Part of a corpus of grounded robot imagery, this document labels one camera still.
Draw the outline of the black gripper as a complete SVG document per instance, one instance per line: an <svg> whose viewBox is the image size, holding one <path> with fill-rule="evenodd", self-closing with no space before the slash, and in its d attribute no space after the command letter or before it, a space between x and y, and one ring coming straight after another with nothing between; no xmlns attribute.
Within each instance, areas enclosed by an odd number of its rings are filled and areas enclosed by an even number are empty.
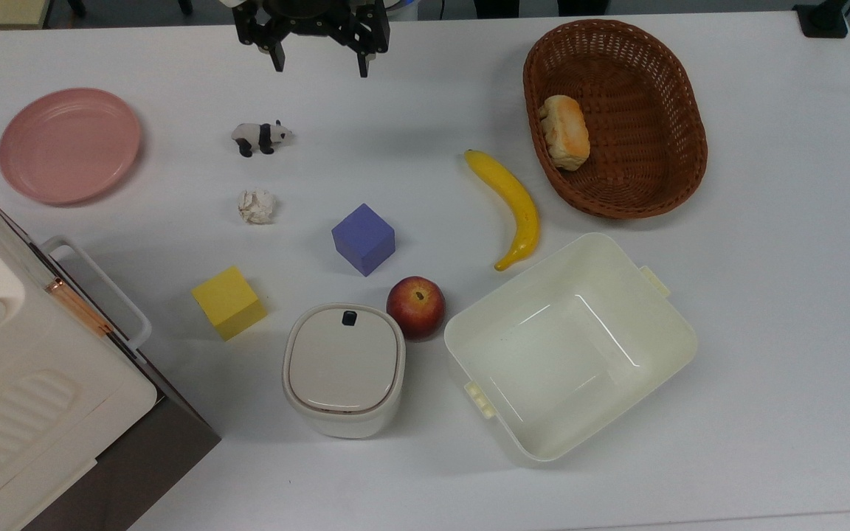
<svg viewBox="0 0 850 531"><path fill-rule="evenodd" d="M233 20L241 44L269 52L283 72L289 35L329 37L356 53L361 78L372 54L388 51L390 24L382 1L234 1Z"/></svg>

